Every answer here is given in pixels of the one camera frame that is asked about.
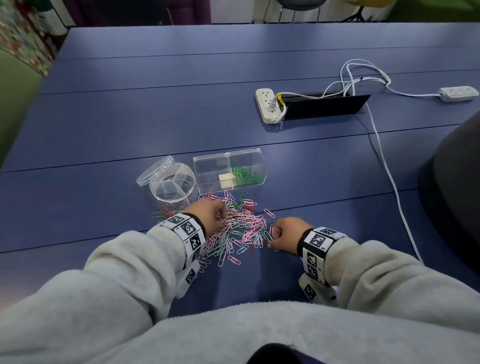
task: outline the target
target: hand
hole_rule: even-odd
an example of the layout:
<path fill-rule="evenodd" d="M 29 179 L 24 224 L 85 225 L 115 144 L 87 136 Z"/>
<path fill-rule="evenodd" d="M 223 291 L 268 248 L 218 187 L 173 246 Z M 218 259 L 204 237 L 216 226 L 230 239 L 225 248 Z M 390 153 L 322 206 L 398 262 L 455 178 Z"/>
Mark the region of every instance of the hand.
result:
<path fill-rule="evenodd" d="M 313 226 L 302 219 L 281 218 L 273 228 L 273 240 L 268 243 L 268 247 L 297 255 L 298 242 L 303 233 L 310 228 Z"/>
<path fill-rule="evenodd" d="M 220 200 L 212 200 L 211 198 L 204 198 L 203 200 L 194 202 L 182 212 L 194 214 L 200 219 L 205 227 L 205 238 L 219 231 L 223 226 L 223 222 L 220 219 L 227 217 L 225 203 Z"/>

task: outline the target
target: yellow tape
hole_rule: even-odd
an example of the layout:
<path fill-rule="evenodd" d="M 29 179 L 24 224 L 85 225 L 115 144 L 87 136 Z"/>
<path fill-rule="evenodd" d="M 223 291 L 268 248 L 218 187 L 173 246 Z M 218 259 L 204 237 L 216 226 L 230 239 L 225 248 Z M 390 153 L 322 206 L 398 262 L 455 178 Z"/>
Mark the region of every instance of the yellow tape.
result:
<path fill-rule="evenodd" d="M 280 93 L 278 93 L 278 94 L 276 95 L 276 98 L 278 98 L 278 101 L 280 101 L 280 104 L 282 104 L 283 106 L 285 106 L 285 102 L 283 102 L 283 100 L 282 100 L 282 95 L 280 95 Z"/>

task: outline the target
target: round plastic container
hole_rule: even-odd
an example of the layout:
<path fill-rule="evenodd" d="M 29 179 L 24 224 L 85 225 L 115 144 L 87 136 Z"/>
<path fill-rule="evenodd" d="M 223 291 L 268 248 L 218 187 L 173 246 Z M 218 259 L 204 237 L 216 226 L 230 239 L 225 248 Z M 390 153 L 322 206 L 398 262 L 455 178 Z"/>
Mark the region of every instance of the round plastic container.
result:
<path fill-rule="evenodd" d="M 137 183 L 147 183 L 161 207 L 168 211 L 186 208 L 198 199 L 195 174 L 189 166 L 175 162 L 172 156 L 163 157 L 137 178 Z"/>

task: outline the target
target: container lid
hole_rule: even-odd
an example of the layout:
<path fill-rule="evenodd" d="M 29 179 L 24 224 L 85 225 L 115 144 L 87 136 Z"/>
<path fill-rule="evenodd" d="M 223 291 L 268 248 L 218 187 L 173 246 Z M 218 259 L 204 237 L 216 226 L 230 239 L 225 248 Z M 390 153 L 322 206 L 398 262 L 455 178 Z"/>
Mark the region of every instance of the container lid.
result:
<path fill-rule="evenodd" d="M 143 172 L 140 177 L 137 178 L 137 183 L 139 186 L 145 186 L 147 183 L 150 182 L 155 175 L 165 167 L 168 167 L 170 164 L 173 163 L 172 156 L 162 157 L 158 162 L 148 168 L 145 172 Z"/>

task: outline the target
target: rectangular plastic box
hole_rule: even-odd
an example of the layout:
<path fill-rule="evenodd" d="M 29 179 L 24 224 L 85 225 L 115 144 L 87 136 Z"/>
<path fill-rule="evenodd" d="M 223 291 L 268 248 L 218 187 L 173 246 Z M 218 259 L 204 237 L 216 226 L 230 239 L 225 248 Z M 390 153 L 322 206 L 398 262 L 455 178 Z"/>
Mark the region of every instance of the rectangular plastic box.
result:
<path fill-rule="evenodd" d="M 200 194 L 263 184 L 267 176 L 260 148 L 193 158 Z"/>

